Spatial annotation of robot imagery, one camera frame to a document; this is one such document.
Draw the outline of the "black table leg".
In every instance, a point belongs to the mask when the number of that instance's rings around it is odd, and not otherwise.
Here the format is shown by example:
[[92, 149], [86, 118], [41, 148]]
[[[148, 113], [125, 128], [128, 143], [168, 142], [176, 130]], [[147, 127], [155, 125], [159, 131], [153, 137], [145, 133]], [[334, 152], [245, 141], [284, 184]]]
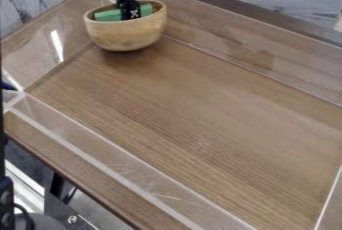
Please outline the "black table leg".
[[57, 198], [61, 198], [62, 189], [64, 189], [64, 178], [57, 174], [53, 173], [50, 186], [49, 186], [49, 193]]

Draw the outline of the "clear acrylic tray wall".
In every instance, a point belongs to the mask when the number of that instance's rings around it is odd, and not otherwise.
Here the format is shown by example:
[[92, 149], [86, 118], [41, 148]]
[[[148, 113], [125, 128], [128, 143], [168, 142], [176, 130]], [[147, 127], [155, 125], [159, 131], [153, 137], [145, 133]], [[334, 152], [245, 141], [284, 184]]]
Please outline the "clear acrylic tray wall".
[[236, 0], [157, 0], [109, 52], [65, 0], [2, 40], [5, 131], [136, 230], [342, 230], [342, 33]]

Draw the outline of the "black metal base plate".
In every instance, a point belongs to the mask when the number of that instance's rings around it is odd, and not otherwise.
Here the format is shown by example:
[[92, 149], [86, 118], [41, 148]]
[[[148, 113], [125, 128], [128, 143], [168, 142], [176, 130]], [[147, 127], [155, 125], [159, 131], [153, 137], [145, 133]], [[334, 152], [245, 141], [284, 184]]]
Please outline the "black metal base plate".
[[49, 192], [44, 194], [44, 214], [50, 216], [65, 230], [98, 230]]

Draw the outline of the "green rectangular block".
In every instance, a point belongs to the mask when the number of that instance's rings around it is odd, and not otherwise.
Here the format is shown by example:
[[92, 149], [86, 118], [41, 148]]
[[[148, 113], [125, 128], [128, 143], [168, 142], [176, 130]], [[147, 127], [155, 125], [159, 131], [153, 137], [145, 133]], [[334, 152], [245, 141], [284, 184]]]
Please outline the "green rectangular block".
[[[153, 7], [151, 3], [140, 4], [140, 17], [149, 16], [153, 13]], [[121, 12], [120, 9], [102, 10], [94, 13], [96, 21], [125, 21], [121, 20]]]

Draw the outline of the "light brown wooden bowl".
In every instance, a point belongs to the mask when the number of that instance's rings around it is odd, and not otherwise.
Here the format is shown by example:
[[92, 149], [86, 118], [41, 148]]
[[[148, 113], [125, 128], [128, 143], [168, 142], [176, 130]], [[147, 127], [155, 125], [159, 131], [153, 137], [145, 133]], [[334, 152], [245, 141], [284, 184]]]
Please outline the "light brown wooden bowl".
[[116, 5], [89, 10], [84, 25], [92, 42], [106, 51], [134, 51], [151, 46], [161, 37], [167, 25], [167, 5], [160, 1], [143, 1], [149, 5], [151, 14], [132, 20], [97, 21], [94, 15], [116, 11]]

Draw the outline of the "blue object at edge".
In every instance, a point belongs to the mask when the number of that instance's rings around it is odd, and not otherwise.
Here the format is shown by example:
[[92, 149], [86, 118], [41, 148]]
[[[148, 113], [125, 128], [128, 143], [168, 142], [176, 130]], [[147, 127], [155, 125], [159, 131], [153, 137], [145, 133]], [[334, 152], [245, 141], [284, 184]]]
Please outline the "blue object at edge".
[[4, 82], [4, 81], [2, 81], [2, 89], [4, 90], [13, 90], [13, 91], [16, 91], [16, 88], [10, 84]]

